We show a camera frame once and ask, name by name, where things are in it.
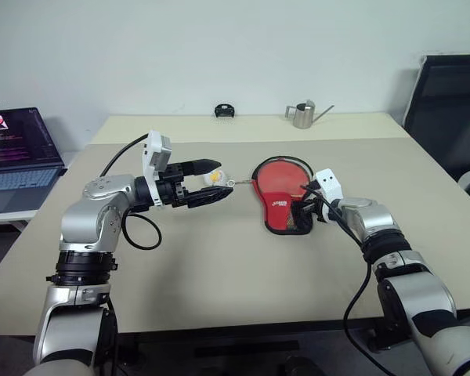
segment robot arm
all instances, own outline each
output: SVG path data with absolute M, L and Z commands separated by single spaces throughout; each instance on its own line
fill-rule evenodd
M 389 210 L 373 200 L 343 198 L 331 170 L 318 172 L 311 188 L 331 202 L 362 243 L 388 322 L 413 338 L 432 374 L 469 376 L 470 327 L 457 321 L 450 292 L 411 249 Z M 316 212 L 323 222 L 337 220 L 326 205 Z
M 208 173 L 221 164 L 168 164 L 170 154 L 169 139 L 150 132 L 143 149 L 144 176 L 101 176 L 88 183 L 82 199 L 64 213 L 60 256 L 56 273 L 47 277 L 52 284 L 35 337 L 38 367 L 27 375 L 92 374 L 107 359 L 117 325 L 114 312 L 103 305 L 109 302 L 110 271 L 118 267 L 113 253 L 126 213 L 167 204 L 195 208 L 233 191 L 214 186 L 189 192 L 182 185 L 185 176 Z

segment laptop keyboard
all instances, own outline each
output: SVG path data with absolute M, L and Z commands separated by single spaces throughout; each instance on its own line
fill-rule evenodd
M 57 168 L 0 173 L 0 190 L 18 190 L 48 186 Z

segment white wall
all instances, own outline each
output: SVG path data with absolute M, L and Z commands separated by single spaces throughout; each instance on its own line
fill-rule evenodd
M 403 112 L 426 53 L 470 52 L 470 0 L 0 0 L 0 109 L 61 150 L 108 114 Z

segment chair backrest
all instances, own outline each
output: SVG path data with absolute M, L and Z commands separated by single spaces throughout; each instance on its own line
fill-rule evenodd
M 404 128 L 454 179 L 470 169 L 470 55 L 426 56 Z

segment laptop screen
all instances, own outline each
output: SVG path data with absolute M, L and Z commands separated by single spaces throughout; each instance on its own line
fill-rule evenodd
M 36 108 L 0 111 L 0 168 L 62 160 Z

